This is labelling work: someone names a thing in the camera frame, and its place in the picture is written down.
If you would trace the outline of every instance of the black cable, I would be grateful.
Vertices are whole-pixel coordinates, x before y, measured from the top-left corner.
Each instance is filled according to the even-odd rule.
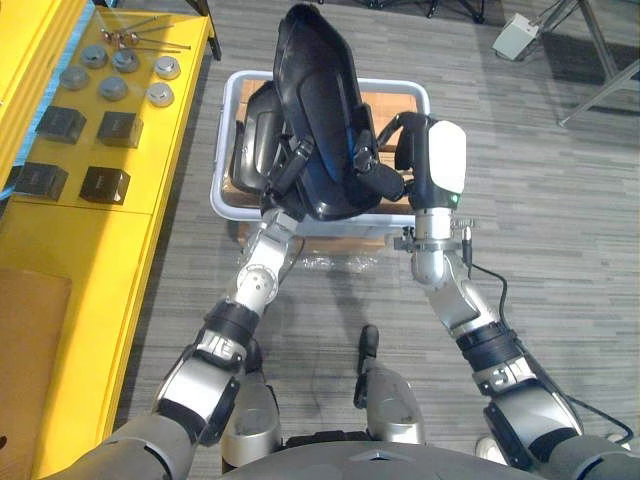
[[[553,7],[557,7],[560,2],[562,0],[557,0],[555,3],[549,5],[547,8],[545,8],[541,13],[538,14],[538,16],[535,18],[535,20],[533,22],[530,22],[530,25],[537,25],[538,22],[540,20],[542,20],[542,17],[544,16],[545,13],[547,13],[549,10],[551,10]]]
[[[500,295],[500,306],[498,309],[498,313],[500,315],[500,320],[502,321],[502,323],[505,324],[505,326],[507,328],[511,328],[509,327],[509,324],[507,323],[507,319],[504,315],[504,304],[505,301],[507,299],[507,288],[508,288],[508,283],[507,280],[500,275],[499,273],[496,272],[492,272],[491,270],[488,270],[486,268],[480,267],[478,265],[476,265],[475,263],[472,264],[474,268],[480,270],[481,272],[486,273],[487,275],[491,275],[492,277],[497,278],[498,280],[500,280],[500,282],[502,282],[502,294]],[[560,387],[553,381],[553,379],[546,373],[546,370],[544,370],[544,368],[542,368],[542,366],[535,360],[535,358],[529,353],[529,351],[527,350],[527,348],[522,344],[522,342],[518,339],[518,346],[523,350],[524,354],[527,358],[527,362],[533,362],[535,364],[536,370],[539,370],[543,373],[543,375],[546,377],[546,380],[551,384],[551,386],[557,390],[558,394],[560,396],[562,396],[565,399],[565,402],[569,403],[573,403],[575,405],[578,405],[586,410],[589,410],[592,413],[595,413],[596,415],[599,415],[600,417],[604,418],[605,420],[613,423],[614,425],[616,425],[617,427],[620,427],[622,430],[625,431],[625,436],[622,437],[620,440],[616,440],[614,443],[617,443],[618,445],[622,445],[623,443],[627,443],[629,440],[631,440],[634,437],[634,433],[633,430],[631,430],[631,428],[629,428],[626,424],[622,423],[620,420],[618,420],[617,418],[612,417],[611,415],[608,415],[606,413],[604,413],[602,410],[598,410],[596,407],[593,407],[591,405],[589,405],[588,403],[583,402],[582,400],[579,400],[575,397],[572,397],[571,395],[567,395],[566,393],[564,393],[562,391],[562,389],[560,389]]]
[[[499,273],[492,272],[491,270],[483,268],[475,263],[472,263],[471,265],[473,265],[473,268],[480,270],[481,272],[484,272],[487,275],[491,275],[492,277],[495,277],[498,280],[500,280],[500,282],[502,282],[502,294],[500,295],[500,305],[498,307],[498,314],[500,315],[500,320],[502,321],[502,323],[504,323],[507,328],[510,328],[509,324],[507,323],[507,319],[504,316],[504,304],[507,300],[507,289],[509,288],[507,284],[507,280]]]
[[[569,13],[567,13],[564,17],[562,17],[562,19],[558,20],[553,27],[549,28],[549,30],[545,30],[542,33],[551,33],[551,32],[553,32],[556,28],[558,28],[560,26],[560,24],[562,22],[564,22],[567,18],[569,18],[569,16],[573,12],[575,12],[578,9],[579,6],[580,6],[580,2],[576,2],[576,4],[573,6],[573,8],[571,10],[569,10]]]
[[[618,445],[622,445],[623,443],[627,443],[629,440],[631,440],[634,437],[633,430],[631,430],[626,424],[622,423],[617,418],[613,418],[611,415],[607,415],[602,410],[598,410],[596,407],[593,407],[593,406],[589,405],[588,403],[583,402],[582,400],[578,400],[577,398],[574,398],[571,395],[567,395],[565,393],[564,396],[566,398],[568,398],[572,403],[575,403],[576,405],[579,405],[582,408],[587,409],[590,412],[593,412],[596,415],[601,416],[605,420],[608,420],[609,422],[611,422],[614,425],[616,425],[616,426],[620,427],[621,429],[623,429],[625,431],[626,435],[624,437],[622,437],[620,440],[616,440],[613,443],[617,443]]]

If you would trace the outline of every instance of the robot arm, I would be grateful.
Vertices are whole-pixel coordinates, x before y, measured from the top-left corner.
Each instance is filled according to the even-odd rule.
[[[549,478],[604,478],[597,476],[599,468],[613,468],[616,478],[636,478],[637,459],[623,462],[620,455],[627,452],[618,445],[583,436],[561,389],[470,280],[469,227],[463,257],[456,253],[451,220],[464,187],[462,129],[403,113],[383,130],[379,144],[400,127],[396,168],[413,170],[408,193],[416,220],[396,248],[411,252],[414,279],[469,362],[480,392],[490,397],[484,416],[509,464]]]
[[[265,212],[228,295],[205,317],[159,389],[152,413],[137,417],[50,479],[187,477],[198,444],[220,439],[234,408],[249,341],[278,292],[297,222]]]

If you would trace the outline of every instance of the gray carpet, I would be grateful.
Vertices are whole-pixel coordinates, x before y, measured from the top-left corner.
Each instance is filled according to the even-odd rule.
[[[177,1],[122,3],[188,11]],[[223,59],[201,73],[118,423],[149,408],[236,270],[239,247],[209,205],[222,90],[237,70],[271,68],[278,21],[293,3],[211,2]],[[605,35],[637,41],[636,5],[596,3]],[[620,5],[626,14],[618,15]],[[529,18],[541,8],[524,0],[503,7],[507,17],[520,11]],[[510,322],[568,393],[637,429],[638,119],[585,112],[557,127],[594,87],[554,80],[542,51],[519,64],[497,58],[490,46],[498,27],[337,5],[320,10],[351,44],[359,75],[419,82],[434,114],[466,130],[459,214],[477,221],[474,259],[510,282]],[[566,28],[588,36],[584,24]],[[618,93],[607,104],[633,102],[637,94]],[[496,282],[476,278],[497,302]],[[357,336],[368,322],[380,327],[380,358],[410,380],[429,442],[471,453],[488,431],[487,401],[411,281],[407,255],[388,248],[301,262],[258,327],[285,436],[364,427],[351,398]],[[614,430],[593,415],[584,420],[589,432]],[[199,449],[190,478],[218,472],[217,447]]]

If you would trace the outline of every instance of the metal stand leg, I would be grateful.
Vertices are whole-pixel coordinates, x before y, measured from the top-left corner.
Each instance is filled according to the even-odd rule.
[[[198,12],[203,17],[208,16],[213,27],[213,16],[211,15],[211,9],[207,0],[185,0],[191,8]],[[220,49],[220,42],[218,41],[218,34],[209,38],[209,46],[211,47],[211,53],[216,60],[222,59],[222,50]]]
[[[484,23],[484,0],[482,0],[480,11],[476,11],[475,8],[471,6],[471,4],[467,0],[458,0],[460,5],[467,9],[467,11],[471,14],[471,18],[474,23]]]
[[[573,118],[578,113],[584,110],[587,110],[588,108],[591,108],[598,101],[600,101],[610,93],[618,90],[627,80],[629,80],[636,73],[638,73],[638,71],[640,71],[640,60],[636,60],[627,68],[625,68],[616,76],[614,76],[611,80],[607,81],[602,87],[600,87],[600,90],[598,90],[598,92],[595,95],[593,95],[589,100],[587,100],[584,103],[581,103],[576,108],[571,110],[569,115],[567,115],[565,118],[563,118],[558,122],[558,125],[560,125],[561,127],[564,127],[565,123],[567,123],[568,120]]]
[[[223,473],[266,457],[282,446],[280,414],[262,372],[244,377],[220,440]]]
[[[364,371],[369,435],[374,440],[423,445],[424,420],[407,381],[373,357],[365,360]]]
[[[439,0],[433,0],[431,2],[431,7],[429,8],[429,11],[427,12],[427,18],[431,18],[433,17],[436,12],[438,11],[438,4],[439,4]]]

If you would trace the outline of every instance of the robotic hand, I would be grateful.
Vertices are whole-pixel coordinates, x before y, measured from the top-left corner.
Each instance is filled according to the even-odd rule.
[[[414,279],[491,398],[485,419],[509,464],[549,478],[636,478],[640,462],[618,445],[583,435],[562,390],[496,314],[469,278],[471,229],[462,258],[451,220],[464,187],[466,139],[458,126],[415,113],[397,115],[378,137],[384,144],[403,128],[396,169],[412,169],[407,185],[415,230],[396,239],[408,250]]]

